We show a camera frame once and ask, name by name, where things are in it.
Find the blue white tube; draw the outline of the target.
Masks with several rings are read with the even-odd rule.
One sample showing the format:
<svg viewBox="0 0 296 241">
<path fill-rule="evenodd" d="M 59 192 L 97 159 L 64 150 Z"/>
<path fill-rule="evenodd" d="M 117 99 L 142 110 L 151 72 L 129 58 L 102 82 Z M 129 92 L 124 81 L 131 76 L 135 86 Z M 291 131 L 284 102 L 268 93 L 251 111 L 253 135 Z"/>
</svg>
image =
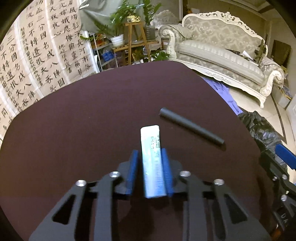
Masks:
<svg viewBox="0 0 296 241">
<path fill-rule="evenodd" d="M 159 126 L 144 126 L 140 129 L 144 193 L 146 198 L 166 196 L 163 174 Z"/>
</svg>

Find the black tube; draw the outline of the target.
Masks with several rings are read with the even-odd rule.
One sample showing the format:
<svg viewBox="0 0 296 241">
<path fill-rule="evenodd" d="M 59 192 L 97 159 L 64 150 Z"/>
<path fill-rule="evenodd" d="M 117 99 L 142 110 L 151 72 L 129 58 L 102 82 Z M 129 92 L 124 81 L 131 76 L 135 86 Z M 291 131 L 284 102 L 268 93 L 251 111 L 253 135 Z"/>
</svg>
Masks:
<svg viewBox="0 0 296 241">
<path fill-rule="evenodd" d="M 224 145 L 225 141 L 221 137 L 215 135 L 214 133 L 210 132 L 209 130 L 197 125 L 196 123 L 192 122 L 191 120 L 176 114 L 175 112 L 167 109 L 167 108 L 161 108 L 159 111 L 159 116 L 162 118 L 167 119 L 168 121 L 171 121 L 173 123 L 176 123 L 179 126 L 182 126 L 191 132 L 194 132 L 210 142 L 213 142 L 216 145 L 222 146 Z"/>
</svg>

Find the trash bin black bag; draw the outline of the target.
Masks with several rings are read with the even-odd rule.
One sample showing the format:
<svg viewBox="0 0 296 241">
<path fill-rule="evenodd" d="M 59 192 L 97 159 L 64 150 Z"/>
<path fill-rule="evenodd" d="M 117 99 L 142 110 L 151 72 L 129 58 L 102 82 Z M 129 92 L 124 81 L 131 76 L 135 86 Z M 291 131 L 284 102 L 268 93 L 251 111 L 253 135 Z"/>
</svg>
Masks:
<svg viewBox="0 0 296 241">
<path fill-rule="evenodd" d="M 282 145 L 281 138 L 267 119 L 256 111 L 252 113 L 240 113 L 238 114 L 238 118 L 248 129 L 248 132 L 260 149 L 260 165 L 267 167 L 271 159 L 273 159 L 281 166 L 281 168 L 287 171 L 287 164 L 276 156 L 276 146 Z"/>
</svg>

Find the storage box by sofa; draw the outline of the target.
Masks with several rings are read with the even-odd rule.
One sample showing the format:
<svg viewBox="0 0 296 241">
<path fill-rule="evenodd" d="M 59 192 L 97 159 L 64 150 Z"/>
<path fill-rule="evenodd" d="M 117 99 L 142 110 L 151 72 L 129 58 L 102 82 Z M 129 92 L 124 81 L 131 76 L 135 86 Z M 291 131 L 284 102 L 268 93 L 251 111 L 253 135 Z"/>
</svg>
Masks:
<svg viewBox="0 0 296 241">
<path fill-rule="evenodd" d="M 284 88 L 280 88 L 278 86 L 273 87 L 271 95 L 276 103 L 284 109 L 287 109 L 288 105 L 292 101 L 292 98 L 285 93 Z"/>
</svg>

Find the purple floor sheet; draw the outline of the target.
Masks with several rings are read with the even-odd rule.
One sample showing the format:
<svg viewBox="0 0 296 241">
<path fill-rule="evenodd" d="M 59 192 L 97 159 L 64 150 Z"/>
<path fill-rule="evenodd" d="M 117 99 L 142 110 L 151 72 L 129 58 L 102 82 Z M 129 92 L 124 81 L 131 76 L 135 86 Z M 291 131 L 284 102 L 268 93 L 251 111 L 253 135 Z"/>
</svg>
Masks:
<svg viewBox="0 0 296 241">
<path fill-rule="evenodd" d="M 220 97 L 229 105 L 236 115 L 243 113 L 243 111 L 237 105 L 237 102 L 230 94 L 229 88 L 226 85 L 209 77 L 202 78 L 220 95 Z"/>
</svg>

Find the dark brown tablecloth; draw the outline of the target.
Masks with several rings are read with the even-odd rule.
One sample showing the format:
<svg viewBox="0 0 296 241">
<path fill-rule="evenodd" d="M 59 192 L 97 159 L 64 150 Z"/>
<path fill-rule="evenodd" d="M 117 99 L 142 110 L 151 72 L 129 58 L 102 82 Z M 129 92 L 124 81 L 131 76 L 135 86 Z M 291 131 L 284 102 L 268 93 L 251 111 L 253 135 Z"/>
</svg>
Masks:
<svg viewBox="0 0 296 241">
<path fill-rule="evenodd" d="M 222 146 L 159 116 L 167 108 L 224 139 Z M 225 181 L 272 232 L 273 184 L 260 150 L 229 105 L 185 65 L 125 66 L 72 83 L 18 114 L 1 146 L 1 208 L 28 240 L 79 180 L 101 179 L 140 150 L 140 129 L 158 125 L 168 156 L 202 180 Z"/>
</svg>

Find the dark framed picture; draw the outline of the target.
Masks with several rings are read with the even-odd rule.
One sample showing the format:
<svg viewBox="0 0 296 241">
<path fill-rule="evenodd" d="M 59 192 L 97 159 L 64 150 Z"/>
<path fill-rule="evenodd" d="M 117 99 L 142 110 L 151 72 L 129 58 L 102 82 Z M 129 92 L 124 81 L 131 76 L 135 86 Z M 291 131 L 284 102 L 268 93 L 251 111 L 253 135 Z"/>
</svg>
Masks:
<svg viewBox="0 0 296 241">
<path fill-rule="evenodd" d="M 271 58 L 279 66 L 287 68 L 288 58 L 290 56 L 291 46 L 284 42 L 274 40 L 271 51 Z"/>
</svg>

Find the ornate white grey sofa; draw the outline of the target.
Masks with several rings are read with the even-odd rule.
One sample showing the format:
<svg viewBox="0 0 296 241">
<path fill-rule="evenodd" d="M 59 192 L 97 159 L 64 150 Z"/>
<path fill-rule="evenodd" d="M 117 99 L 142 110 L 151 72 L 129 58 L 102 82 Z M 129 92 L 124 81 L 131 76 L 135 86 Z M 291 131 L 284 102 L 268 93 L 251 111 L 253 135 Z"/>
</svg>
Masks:
<svg viewBox="0 0 296 241">
<path fill-rule="evenodd" d="M 169 60 L 239 88 L 264 107 L 273 87 L 283 87 L 285 73 L 267 57 L 265 40 L 229 12 L 188 14 L 178 25 L 162 25 Z"/>
</svg>

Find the calligraphy screen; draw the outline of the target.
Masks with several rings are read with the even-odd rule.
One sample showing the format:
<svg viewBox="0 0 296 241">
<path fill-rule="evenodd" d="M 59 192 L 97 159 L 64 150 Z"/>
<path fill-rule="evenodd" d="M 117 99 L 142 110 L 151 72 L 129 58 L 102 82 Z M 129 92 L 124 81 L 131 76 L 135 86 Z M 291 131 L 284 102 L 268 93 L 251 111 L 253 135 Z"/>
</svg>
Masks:
<svg viewBox="0 0 296 241">
<path fill-rule="evenodd" d="M 1 136 L 45 96 L 99 72 L 76 0 L 33 1 L 1 43 Z"/>
</svg>

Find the tall green plant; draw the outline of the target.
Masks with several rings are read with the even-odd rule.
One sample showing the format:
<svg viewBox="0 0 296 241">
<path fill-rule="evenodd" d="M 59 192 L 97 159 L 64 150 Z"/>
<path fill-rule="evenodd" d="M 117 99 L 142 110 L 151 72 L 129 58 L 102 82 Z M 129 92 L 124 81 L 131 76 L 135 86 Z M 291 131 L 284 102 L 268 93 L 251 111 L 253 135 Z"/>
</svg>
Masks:
<svg viewBox="0 0 296 241">
<path fill-rule="evenodd" d="M 156 5 L 153 5 L 150 0 L 143 0 L 141 4 L 144 14 L 144 32 L 146 35 L 146 39 L 148 41 L 153 41 L 156 39 L 156 29 L 154 26 L 152 26 L 151 22 L 153 20 L 155 13 L 159 10 L 162 4 L 157 3 Z"/>
</svg>

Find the potted plant white pot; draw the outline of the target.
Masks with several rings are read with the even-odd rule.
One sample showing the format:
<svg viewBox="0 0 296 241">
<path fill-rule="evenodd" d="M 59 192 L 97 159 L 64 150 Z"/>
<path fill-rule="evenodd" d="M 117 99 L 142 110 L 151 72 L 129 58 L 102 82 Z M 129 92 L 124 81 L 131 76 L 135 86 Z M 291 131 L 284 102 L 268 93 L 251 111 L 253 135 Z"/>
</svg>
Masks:
<svg viewBox="0 0 296 241">
<path fill-rule="evenodd" d="M 123 1 L 116 11 L 111 14 L 107 24 L 94 21 L 95 26 L 98 28 L 98 33 L 107 37 L 114 48 L 121 47 L 125 44 L 124 33 L 122 33 L 124 23 L 128 16 L 135 14 L 137 7 L 137 4 L 130 4 L 128 1 Z"/>
</svg>

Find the wooden plant stand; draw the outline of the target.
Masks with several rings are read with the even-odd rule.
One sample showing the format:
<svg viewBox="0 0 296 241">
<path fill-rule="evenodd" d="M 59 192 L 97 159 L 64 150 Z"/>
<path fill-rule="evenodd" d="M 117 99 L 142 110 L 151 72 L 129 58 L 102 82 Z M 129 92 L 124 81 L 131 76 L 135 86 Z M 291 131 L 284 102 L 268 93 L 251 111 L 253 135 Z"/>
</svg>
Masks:
<svg viewBox="0 0 296 241">
<path fill-rule="evenodd" d="M 143 22 L 131 22 L 125 23 L 125 27 L 128 28 L 128 35 L 127 35 L 127 44 L 115 47 L 112 50 L 114 54 L 117 52 L 127 50 L 128 53 L 128 62 L 125 61 L 124 65 L 131 65 L 132 64 L 132 49 L 137 47 L 145 47 L 147 51 L 147 56 L 149 62 L 151 62 L 151 50 L 150 45 L 158 43 L 156 40 L 147 40 L 145 31 L 144 31 L 144 23 Z"/>
</svg>

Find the grey hanging cloth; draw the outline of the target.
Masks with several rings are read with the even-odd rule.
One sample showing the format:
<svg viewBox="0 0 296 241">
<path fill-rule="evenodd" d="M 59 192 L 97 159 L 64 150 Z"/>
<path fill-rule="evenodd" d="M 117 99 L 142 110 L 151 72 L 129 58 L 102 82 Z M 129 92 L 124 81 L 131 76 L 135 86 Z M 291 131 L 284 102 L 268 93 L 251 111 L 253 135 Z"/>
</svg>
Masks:
<svg viewBox="0 0 296 241">
<path fill-rule="evenodd" d="M 78 8 L 81 20 L 81 30 L 97 33 L 95 23 L 108 25 L 111 14 L 122 5 L 121 0 L 86 0 L 82 1 Z"/>
</svg>

